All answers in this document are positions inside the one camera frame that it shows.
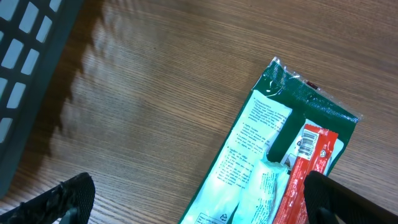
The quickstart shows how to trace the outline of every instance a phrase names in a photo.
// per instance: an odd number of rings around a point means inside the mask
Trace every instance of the black textured object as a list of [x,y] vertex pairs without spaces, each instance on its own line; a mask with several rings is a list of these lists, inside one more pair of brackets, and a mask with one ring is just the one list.
[[0,224],[49,224],[67,214],[68,224],[86,224],[95,197],[93,180],[81,173],[19,207],[0,215]]
[[[17,169],[44,93],[82,2],[83,0],[0,0],[3,9],[0,9],[0,198],[6,194]],[[31,26],[21,27],[28,6],[34,9],[32,13],[36,13],[36,16],[30,22],[27,17],[27,23]],[[48,29],[44,21],[48,22],[47,25],[51,21]],[[8,53],[13,42],[23,44],[15,63],[10,62],[15,54]],[[34,59],[37,54],[39,56],[35,60],[30,60],[35,61],[33,65],[25,65],[27,58]],[[16,87],[22,89],[22,95],[14,95],[12,101],[10,97]]]
[[396,215],[316,171],[304,180],[304,199],[310,224],[338,223],[336,215],[347,224],[398,223]]

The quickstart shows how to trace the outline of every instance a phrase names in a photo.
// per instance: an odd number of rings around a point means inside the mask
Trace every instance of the white sticker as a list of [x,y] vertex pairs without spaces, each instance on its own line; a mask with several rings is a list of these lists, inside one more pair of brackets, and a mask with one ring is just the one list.
[[315,146],[317,145],[318,138],[319,138],[318,133],[304,129],[303,139],[301,141],[300,148],[298,149],[297,156],[300,156],[301,158],[304,158],[304,159],[310,161],[311,157],[313,155]]

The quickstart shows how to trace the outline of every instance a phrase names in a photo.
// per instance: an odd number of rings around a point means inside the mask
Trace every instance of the transparent plastic wrapper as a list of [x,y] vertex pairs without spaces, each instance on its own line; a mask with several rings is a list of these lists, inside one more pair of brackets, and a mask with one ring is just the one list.
[[246,98],[180,223],[231,223],[255,163],[265,158],[292,168],[306,123],[338,133],[339,149],[328,161],[328,175],[361,118],[274,58]]

